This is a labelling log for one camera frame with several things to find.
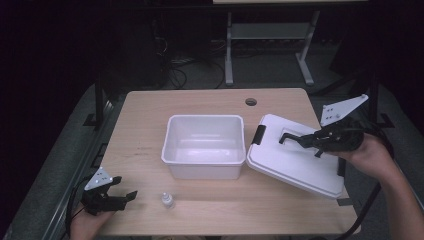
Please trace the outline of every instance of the white storage container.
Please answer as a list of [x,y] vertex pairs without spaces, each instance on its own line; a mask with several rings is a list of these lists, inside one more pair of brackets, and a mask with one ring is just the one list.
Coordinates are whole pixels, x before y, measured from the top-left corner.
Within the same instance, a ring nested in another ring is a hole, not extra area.
[[343,192],[344,177],[337,174],[339,160],[336,156],[314,156],[316,148],[304,149],[297,142],[279,140],[285,133],[297,136],[312,134],[316,129],[272,114],[265,115],[260,125],[260,141],[250,146],[247,164],[266,175],[298,188],[318,193],[328,198],[338,198]]
[[174,115],[162,160],[175,178],[237,179],[246,159],[243,119],[237,115]]

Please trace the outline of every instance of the table top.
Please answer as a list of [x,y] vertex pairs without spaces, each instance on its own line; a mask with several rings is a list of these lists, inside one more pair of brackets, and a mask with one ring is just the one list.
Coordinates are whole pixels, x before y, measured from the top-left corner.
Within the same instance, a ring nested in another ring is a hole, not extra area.
[[343,3],[367,2],[368,0],[213,0],[214,4],[248,4],[248,3]]
[[[245,103],[257,101],[255,106]],[[237,180],[174,179],[161,160],[167,123],[176,114],[236,114],[246,149],[261,118],[275,114],[319,128],[303,89],[141,91],[127,95],[102,166],[122,182],[112,196],[138,190],[109,221],[105,235],[337,234],[356,220],[352,206],[298,189],[244,164]],[[166,209],[163,192],[174,196]],[[342,198],[348,198],[346,190]]]

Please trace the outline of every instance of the human hand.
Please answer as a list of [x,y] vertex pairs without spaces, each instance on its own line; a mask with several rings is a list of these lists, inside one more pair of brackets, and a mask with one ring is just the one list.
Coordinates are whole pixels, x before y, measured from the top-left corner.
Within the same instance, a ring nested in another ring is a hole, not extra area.
[[330,154],[346,159],[358,170],[379,181],[390,177],[394,171],[398,172],[397,166],[382,141],[373,135],[364,134],[361,146],[354,151]]
[[105,224],[115,212],[99,212],[97,216],[93,216],[83,210],[80,203],[75,210],[75,217],[71,222],[71,240],[91,240],[99,232],[100,228]]

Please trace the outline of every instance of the human arm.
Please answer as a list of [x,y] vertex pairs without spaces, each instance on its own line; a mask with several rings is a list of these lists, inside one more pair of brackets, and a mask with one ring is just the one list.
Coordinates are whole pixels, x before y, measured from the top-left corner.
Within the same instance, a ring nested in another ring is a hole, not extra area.
[[365,134],[357,150],[333,154],[380,182],[387,201],[392,239],[424,236],[424,215],[412,189],[378,138]]
[[71,222],[70,240],[91,240],[115,212],[99,212],[97,216],[93,216],[84,211],[83,205],[79,204],[75,214]]

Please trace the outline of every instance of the small glass bottle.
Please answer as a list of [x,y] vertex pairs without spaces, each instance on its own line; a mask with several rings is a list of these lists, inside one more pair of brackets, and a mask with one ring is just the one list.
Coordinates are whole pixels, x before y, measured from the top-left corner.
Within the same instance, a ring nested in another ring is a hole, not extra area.
[[162,203],[166,208],[173,208],[174,207],[174,198],[169,193],[163,193],[162,194]]

